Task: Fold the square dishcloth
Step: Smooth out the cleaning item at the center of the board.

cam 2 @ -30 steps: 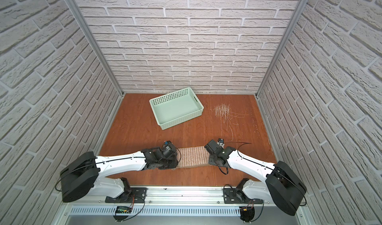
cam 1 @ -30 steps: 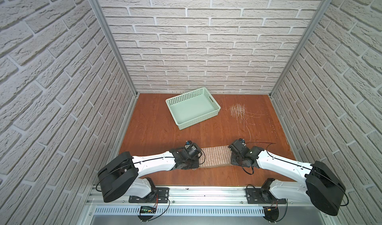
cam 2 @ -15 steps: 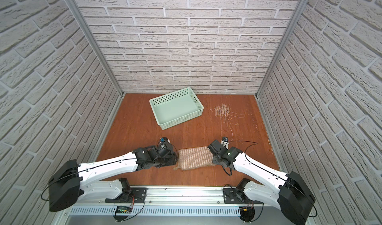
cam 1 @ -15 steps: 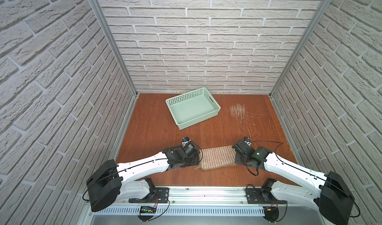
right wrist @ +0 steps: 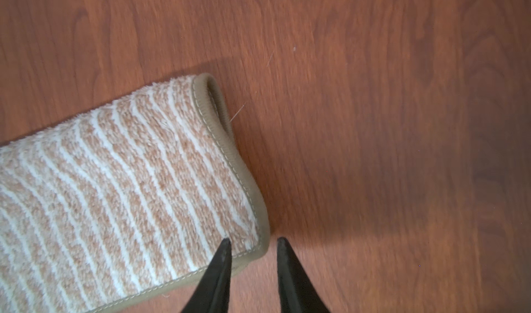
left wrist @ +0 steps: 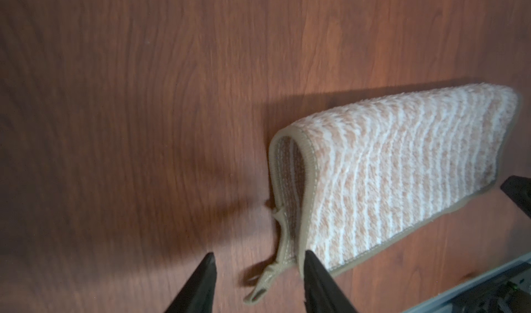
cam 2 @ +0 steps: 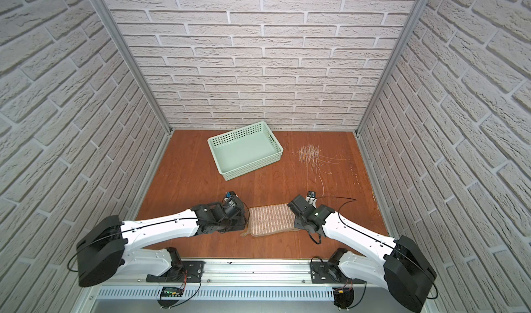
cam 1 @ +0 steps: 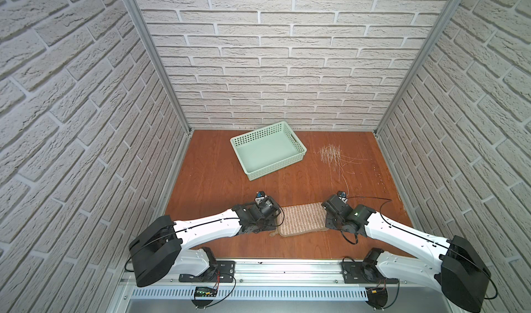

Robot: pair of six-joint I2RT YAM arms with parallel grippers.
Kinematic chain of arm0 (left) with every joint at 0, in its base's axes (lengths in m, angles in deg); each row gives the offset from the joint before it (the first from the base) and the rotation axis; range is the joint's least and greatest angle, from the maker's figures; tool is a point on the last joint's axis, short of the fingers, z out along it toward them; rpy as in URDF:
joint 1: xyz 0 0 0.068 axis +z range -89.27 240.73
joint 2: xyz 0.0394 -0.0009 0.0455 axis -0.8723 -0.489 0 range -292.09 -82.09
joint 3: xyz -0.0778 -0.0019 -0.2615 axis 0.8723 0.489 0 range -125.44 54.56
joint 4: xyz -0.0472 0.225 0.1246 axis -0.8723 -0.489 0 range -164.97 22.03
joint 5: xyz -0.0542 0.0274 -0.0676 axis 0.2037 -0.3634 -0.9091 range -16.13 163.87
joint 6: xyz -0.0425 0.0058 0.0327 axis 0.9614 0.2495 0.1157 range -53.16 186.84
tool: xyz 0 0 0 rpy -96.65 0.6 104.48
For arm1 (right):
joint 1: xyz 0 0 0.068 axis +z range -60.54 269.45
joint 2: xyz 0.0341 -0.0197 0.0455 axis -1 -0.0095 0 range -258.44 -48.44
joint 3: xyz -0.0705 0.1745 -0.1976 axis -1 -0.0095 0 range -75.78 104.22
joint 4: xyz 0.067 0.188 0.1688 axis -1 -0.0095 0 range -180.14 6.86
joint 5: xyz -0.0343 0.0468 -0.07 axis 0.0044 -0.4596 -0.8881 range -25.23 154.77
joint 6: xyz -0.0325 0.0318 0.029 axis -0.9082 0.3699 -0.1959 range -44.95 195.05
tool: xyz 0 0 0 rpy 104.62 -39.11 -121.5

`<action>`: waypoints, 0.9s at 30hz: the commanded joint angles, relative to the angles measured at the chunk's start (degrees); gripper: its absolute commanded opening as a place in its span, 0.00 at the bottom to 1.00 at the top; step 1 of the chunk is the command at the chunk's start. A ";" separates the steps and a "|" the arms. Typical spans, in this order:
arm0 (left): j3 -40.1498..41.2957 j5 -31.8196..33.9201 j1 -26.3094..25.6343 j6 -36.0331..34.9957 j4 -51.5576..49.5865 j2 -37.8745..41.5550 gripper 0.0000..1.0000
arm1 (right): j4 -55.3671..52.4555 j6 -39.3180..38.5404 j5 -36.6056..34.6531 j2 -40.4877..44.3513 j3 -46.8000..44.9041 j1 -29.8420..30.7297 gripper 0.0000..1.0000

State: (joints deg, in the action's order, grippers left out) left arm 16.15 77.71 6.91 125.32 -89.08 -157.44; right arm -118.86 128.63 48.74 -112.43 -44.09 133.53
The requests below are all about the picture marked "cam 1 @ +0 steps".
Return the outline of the pink striped square dishcloth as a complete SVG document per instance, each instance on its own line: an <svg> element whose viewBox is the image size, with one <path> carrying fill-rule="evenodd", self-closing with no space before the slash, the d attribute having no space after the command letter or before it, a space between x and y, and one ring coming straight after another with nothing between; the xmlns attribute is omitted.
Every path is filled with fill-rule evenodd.
<svg viewBox="0 0 531 313"><path fill-rule="evenodd" d="M283 207L270 236L292 237L327 230L326 211L319 202L315 202Z"/></svg>

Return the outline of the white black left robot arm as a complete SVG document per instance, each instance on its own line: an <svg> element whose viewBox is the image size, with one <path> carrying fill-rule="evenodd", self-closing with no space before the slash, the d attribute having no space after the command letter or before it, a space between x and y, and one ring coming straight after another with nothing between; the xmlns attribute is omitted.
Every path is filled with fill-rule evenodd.
<svg viewBox="0 0 531 313"><path fill-rule="evenodd" d="M282 208L269 196L236 205L222 213L196 220L172 220L160 216L129 244L130 272L136 285L144 288L155 284L172 272L199 277L214 277L218 263L207 247L199 245L220 238L273 231L283 214Z"/></svg>

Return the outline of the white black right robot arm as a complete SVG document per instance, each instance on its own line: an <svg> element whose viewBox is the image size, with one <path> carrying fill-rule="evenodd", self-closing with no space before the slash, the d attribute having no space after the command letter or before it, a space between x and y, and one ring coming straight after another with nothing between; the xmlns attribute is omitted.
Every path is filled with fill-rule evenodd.
<svg viewBox="0 0 531 313"><path fill-rule="evenodd" d="M429 235L398 223L365 205L351 207L337 195L322 202L326 227L343 236L353 234L390 244L405 252L398 256L373 248L359 271L369 283L411 281L442 293L468 312L480 312L488 300L491 273L469 240Z"/></svg>

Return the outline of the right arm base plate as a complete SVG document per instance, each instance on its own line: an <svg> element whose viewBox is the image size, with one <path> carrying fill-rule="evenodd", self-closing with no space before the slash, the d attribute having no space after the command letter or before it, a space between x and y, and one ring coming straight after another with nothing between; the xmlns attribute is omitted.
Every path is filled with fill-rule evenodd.
<svg viewBox="0 0 531 313"><path fill-rule="evenodd" d="M396 278L385 278L375 267L363 262L346 260L340 263L345 284L398 284Z"/></svg>

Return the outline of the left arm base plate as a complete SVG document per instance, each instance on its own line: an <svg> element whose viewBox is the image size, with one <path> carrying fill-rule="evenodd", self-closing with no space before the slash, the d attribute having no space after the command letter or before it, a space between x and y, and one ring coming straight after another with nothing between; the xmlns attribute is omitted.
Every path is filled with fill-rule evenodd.
<svg viewBox="0 0 531 313"><path fill-rule="evenodd" d="M235 280L235 260L218 260L214 267L209 267L200 276L181 274L180 283L232 283Z"/></svg>

